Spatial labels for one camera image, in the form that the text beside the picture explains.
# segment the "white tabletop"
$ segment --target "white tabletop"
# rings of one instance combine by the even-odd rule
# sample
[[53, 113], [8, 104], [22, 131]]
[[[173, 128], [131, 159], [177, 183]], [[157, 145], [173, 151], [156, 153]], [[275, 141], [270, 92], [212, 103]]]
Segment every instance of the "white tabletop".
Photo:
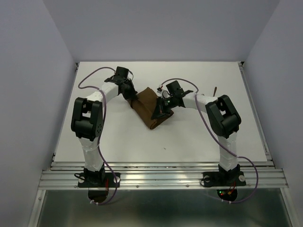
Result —
[[[79, 90], [78, 83], [97, 68], [122, 66], [134, 73], [133, 83], [140, 92], [146, 87], [156, 91], [169, 78], [194, 82], [200, 93], [228, 95], [242, 123], [237, 137], [237, 153], [252, 161], [266, 161], [262, 140], [250, 106], [237, 62], [81, 62], [59, 138], [55, 162], [84, 162], [83, 151], [71, 131], [74, 100], [86, 97], [93, 89]], [[101, 87], [111, 70], [100, 70], [83, 86]], [[179, 82], [184, 90], [194, 90]], [[107, 118], [101, 137], [101, 151], [109, 162], [219, 162], [219, 147], [194, 109], [176, 107], [175, 114], [154, 130], [148, 129], [122, 95], [108, 103]]]

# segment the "wall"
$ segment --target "wall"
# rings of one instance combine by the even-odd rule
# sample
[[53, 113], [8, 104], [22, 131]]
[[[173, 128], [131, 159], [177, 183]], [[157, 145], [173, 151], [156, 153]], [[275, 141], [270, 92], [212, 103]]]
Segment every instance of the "wall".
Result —
[[27, 226], [75, 64], [41, 0], [0, 3], [0, 226]]
[[76, 61], [243, 61], [278, 0], [44, 0]]
[[303, 214], [302, 9], [301, 0], [280, 1], [244, 64], [271, 155], [285, 171], [300, 217]]

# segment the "folded brown cloth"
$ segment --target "folded brown cloth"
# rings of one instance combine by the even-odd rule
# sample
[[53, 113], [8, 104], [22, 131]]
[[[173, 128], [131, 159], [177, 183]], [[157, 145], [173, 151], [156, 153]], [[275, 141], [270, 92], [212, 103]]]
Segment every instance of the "folded brown cloth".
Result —
[[128, 100], [128, 103], [150, 129], [156, 128], [174, 114], [174, 112], [171, 110], [169, 116], [152, 120], [151, 117], [156, 108], [158, 96], [148, 87], [144, 91], [138, 93], [137, 97], [138, 100]]

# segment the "purple cable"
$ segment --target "purple cable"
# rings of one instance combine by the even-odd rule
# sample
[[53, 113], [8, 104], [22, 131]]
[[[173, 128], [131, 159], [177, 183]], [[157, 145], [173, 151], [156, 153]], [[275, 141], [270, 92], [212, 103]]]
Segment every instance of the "purple cable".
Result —
[[[93, 75], [95, 72], [97, 72], [97, 71], [99, 71], [99, 70], [102, 70], [102, 69], [111, 69], [112, 71], [115, 72], [115, 70], [114, 70], [113, 68], [111, 68], [111, 67], [101, 67], [101, 68], [99, 68], [99, 69], [96, 69], [95, 71], [93, 71], [91, 74], [89, 74], [87, 77], [85, 77], [85, 78], [78, 84], [78, 88], [79, 88], [79, 89], [93, 88], [93, 89], [98, 90], [98, 91], [102, 94], [102, 96], [103, 96], [103, 101], [104, 101], [104, 102], [103, 102], [103, 104], [104, 104], [103, 125], [104, 125], [104, 123], [105, 123], [105, 118], [106, 118], [106, 112], [107, 112], [106, 96], [105, 96], [104, 92], [103, 92], [102, 90], [100, 90], [100, 88], [95, 87], [95, 86], [84, 86], [84, 87], [80, 87], [80, 85], [81, 85], [88, 77], [90, 77], [90, 76]], [[115, 188], [115, 191], [114, 191], [113, 195], [112, 195], [112, 196], [109, 198], [109, 200], [107, 200], [106, 202], [96, 203], [96, 202], [94, 202], [93, 200], [91, 200], [91, 199], [89, 198], [89, 201], [90, 201], [91, 203], [95, 204], [95, 205], [104, 205], [104, 204], [109, 203], [109, 202], [113, 199], [113, 197], [115, 196], [115, 194], [116, 194], [116, 192], [117, 192], [117, 189], [118, 189], [117, 176], [116, 176], [115, 172], [113, 171], [113, 169], [109, 166], [109, 164], [107, 163], [107, 161], [104, 159], [104, 157], [103, 157], [103, 155], [102, 155], [102, 153], [101, 153], [101, 150], [100, 150], [100, 139], [101, 139], [101, 136], [99, 136], [99, 138], [98, 138], [98, 152], [99, 152], [99, 155], [100, 155], [102, 161], [104, 162], [104, 164], [109, 168], [109, 170], [110, 170], [111, 173], [113, 174], [114, 179], [115, 179], [115, 181], [116, 181], [116, 188]]]
[[214, 136], [214, 134], [212, 133], [212, 131], [211, 131], [210, 128], [208, 127], [207, 122], [206, 122], [205, 118], [204, 118], [203, 115], [202, 115], [201, 109], [200, 109], [200, 107], [199, 107], [198, 99], [197, 99], [197, 94], [198, 94], [199, 89], [198, 89], [198, 87], [197, 87], [194, 83], [192, 83], [192, 82], [190, 82], [190, 81], [188, 81], [188, 80], [186, 80], [186, 79], [172, 78], [172, 79], [168, 79], [168, 80], [164, 81], [161, 85], [163, 86], [164, 83], [166, 83], [166, 82], [168, 82], [168, 81], [171, 81], [171, 80], [176, 80], [176, 79], [177, 79], [177, 80], [185, 81], [185, 82], [187, 82], [187, 83], [193, 85], [193, 86], [196, 88], [196, 92], [195, 92], [195, 102], [196, 102], [197, 109], [198, 109], [198, 111], [199, 111], [200, 117], [201, 117], [201, 119], [202, 119], [204, 125], [206, 126], [206, 128], [207, 128], [209, 134], [212, 136], [212, 138], [214, 139], [214, 141], [215, 141], [221, 148], [223, 148], [224, 150], [226, 150], [228, 153], [230, 153], [230, 154], [233, 155], [234, 157], [243, 158], [243, 159], [246, 159], [247, 161], [249, 161], [249, 162], [251, 163], [251, 165], [254, 167], [255, 171], [256, 171], [256, 186], [255, 186], [254, 190], [252, 191], [252, 193], [251, 193], [248, 197], [246, 197], [246, 198], [244, 198], [244, 199], [242, 199], [242, 200], [233, 201], [233, 202], [231, 202], [231, 201], [226, 201], [226, 200], [221, 200], [221, 199], [218, 199], [218, 198], [212, 197], [212, 196], [211, 196], [211, 197], [214, 198], [214, 199], [218, 199], [218, 200], [227, 202], [227, 203], [240, 203], [240, 202], [244, 202], [244, 201], [248, 200], [248, 199], [256, 192], [257, 187], [258, 187], [258, 183], [259, 183], [259, 174], [258, 174], [257, 167], [255, 166], [255, 164], [254, 164], [250, 159], [248, 159], [247, 157], [244, 157], [244, 156], [237, 156], [235, 153], [233, 153], [232, 151], [230, 151], [229, 149], [227, 149], [222, 143], [220, 143], [220, 142], [217, 140], [217, 138]]

